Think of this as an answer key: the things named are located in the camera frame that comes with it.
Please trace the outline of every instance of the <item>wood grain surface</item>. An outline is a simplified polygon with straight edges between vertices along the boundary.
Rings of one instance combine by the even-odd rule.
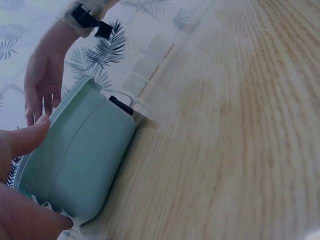
[[[304,240],[320,230],[320,1],[204,0],[141,99],[78,239]]]

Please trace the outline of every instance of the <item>leaf print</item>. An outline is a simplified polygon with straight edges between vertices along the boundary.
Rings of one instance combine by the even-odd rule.
[[[141,54],[142,45],[135,39],[128,37],[125,43],[125,52],[126,54],[135,55]]]
[[[121,22],[117,19],[109,23],[112,26],[112,32],[109,39],[101,38],[94,50],[89,50],[87,56],[89,61],[99,65],[101,68],[110,67],[111,63],[120,63],[124,59],[126,37],[122,30]]]
[[[21,24],[2,24],[0,25],[0,39],[21,39],[24,33],[30,29]]]
[[[179,8],[178,13],[173,17],[173,25],[180,30],[190,24],[192,13],[184,8]]]
[[[137,13],[146,13],[148,15],[165,15],[164,5],[169,5],[169,0],[122,0],[122,5],[135,9]]]
[[[27,0],[0,0],[0,9],[4,12],[18,12]]]
[[[12,54],[17,54],[13,47],[18,42],[18,38],[11,38],[0,43],[0,61],[10,59]]]
[[[75,74],[76,82],[89,76],[94,78],[94,81],[101,85],[103,90],[106,90],[112,86],[111,80],[108,79],[109,75],[102,67],[94,65],[88,60],[88,51],[89,49],[86,47],[72,51],[69,66]]]

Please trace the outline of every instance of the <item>finger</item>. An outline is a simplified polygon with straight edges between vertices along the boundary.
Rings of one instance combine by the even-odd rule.
[[[35,124],[35,107],[38,102],[36,87],[25,87],[25,118],[28,126]]]
[[[54,108],[57,108],[60,103],[61,103],[61,88],[60,88],[60,91],[53,93],[52,106]]]
[[[52,114],[52,96],[44,96],[44,112],[47,116]]]
[[[28,61],[24,77],[25,117],[28,126],[35,123],[34,115],[38,103],[37,84],[43,78],[48,60],[42,55],[33,55]]]
[[[4,131],[4,136],[11,147],[11,158],[29,154],[45,139],[50,126],[48,116],[43,115],[35,125],[13,131]]]
[[[25,118],[26,118],[26,124],[28,126],[32,126],[33,124],[35,124],[35,118],[34,118],[35,114],[34,113],[35,113],[35,111],[33,110],[33,108],[26,107],[26,109],[25,109]]]
[[[42,116],[43,106],[42,106],[42,97],[38,96],[36,105],[34,108],[34,121],[38,121],[38,119]]]

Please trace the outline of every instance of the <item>black clip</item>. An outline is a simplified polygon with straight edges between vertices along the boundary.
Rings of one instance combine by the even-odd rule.
[[[113,27],[103,21],[96,20],[90,15],[90,11],[85,11],[82,6],[82,4],[79,4],[71,13],[72,17],[85,29],[98,27],[98,31],[94,36],[109,39]]]

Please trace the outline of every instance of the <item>palm leaf pattern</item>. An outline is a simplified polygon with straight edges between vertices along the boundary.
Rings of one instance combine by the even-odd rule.
[[[27,0],[0,0],[0,9],[5,12],[18,12]]]
[[[21,39],[24,33],[29,32],[29,28],[21,24],[0,25],[0,39]]]
[[[165,15],[165,4],[169,0],[122,0],[121,4],[129,8],[135,9],[137,13],[146,13],[151,17],[155,15]]]
[[[17,173],[17,169],[21,160],[21,156],[12,159],[11,160],[11,167],[10,167],[10,173],[9,176],[7,178],[7,180],[5,181],[5,184],[9,187],[9,188],[14,188],[14,182],[15,182],[15,176]]]
[[[11,58],[12,54],[17,54],[13,47],[18,42],[18,38],[9,38],[0,43],[0,61]]]
[[[75,82],[83,77],[89,76],[94,78],[95,82],[100,84],[103,90],[108,89],[112,86],[111,80],[108,79],[109,75],[102,67],[99,65],[96,66],[89,61],[88,52],[89,49],[87,47],[76,48],[72,51],[69,66],[76,78]],[[69,91],[68,88],[62,89],[62,94],[64,93],[66,96]]]
[[[109,39],[99,39],[94,50],[87,52],[88,60],[101,68],[110,67],[110,63],[120,63],[124,59],[123,51],[126,45],[125,31],[121,22],[117,19],[109,23],[112,26],[112,32]]]
[[[192,13],[190,11],[179,8],[177,15],[173,17],[172,23],[180,31],[184,26],[190,24],[191,16]]]

